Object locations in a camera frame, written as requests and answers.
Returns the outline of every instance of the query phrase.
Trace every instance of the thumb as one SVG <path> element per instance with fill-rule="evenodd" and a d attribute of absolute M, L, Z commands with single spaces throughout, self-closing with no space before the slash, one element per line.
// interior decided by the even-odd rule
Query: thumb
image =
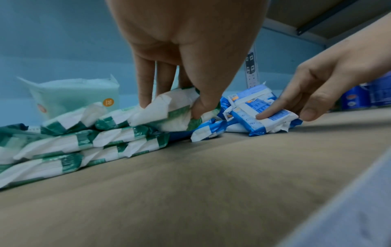
<path fill-rule="evenodd" d="M 352 87 L 358 85 L 353 77 L 347 75 L 331 76 L 308 99 L 300 112 L 300 119 L 313 121 L 326 113 L 333 104 Z"/>
<path fill-rule="evenodd" d="M 219 104 L 220 98 L 220 94 L 206 95 L 205 93 L 200 92 L 200 96 L 191 109 L 192 117 L 194 119 L 199 119 L 205 112 L 214 110 Z"/>

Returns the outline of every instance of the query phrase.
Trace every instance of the orange label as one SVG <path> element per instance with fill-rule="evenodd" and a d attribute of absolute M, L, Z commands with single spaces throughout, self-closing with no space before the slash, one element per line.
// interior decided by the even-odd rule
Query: orange label
<path fill-rule="evenodd" d="M 103 105 L 106 107 L 110 107 L 110 106 L 114 105 L 114 100 L 112 98 L 107 98 L 107 99 L 103 100 Z"/>
<path fill-rule="evenodd" d="M 46 110 L 46 108 L 44 108 L 43 105 L 40 105 L 40 104 L 38 104 L 38 109 L 39 109 L 40 111 L 42 111 L 43 113 L 48 112 L 48 111 Z"/>

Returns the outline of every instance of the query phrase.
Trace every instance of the blue wall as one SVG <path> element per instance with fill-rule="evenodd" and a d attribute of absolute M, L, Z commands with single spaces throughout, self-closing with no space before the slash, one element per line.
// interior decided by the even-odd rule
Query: blue wall
<path fill-rule="evenodd" d="M 131 52 L 104 0 L 1 0 L 0 33 L 0 100 L 9 103 L 0 106 L 0 114 L 8 116 L 0 125 L 40 121 L 16 76 L 45 82 L 113 74 L 121 85 L 121 106 L 137 102 Z M 256 46 L 260 78 L 277 91 L 289 82 L 297 65 L 323 50 L 265 28 Z M 242 68 L 227 93 L 244 89 Z"/>

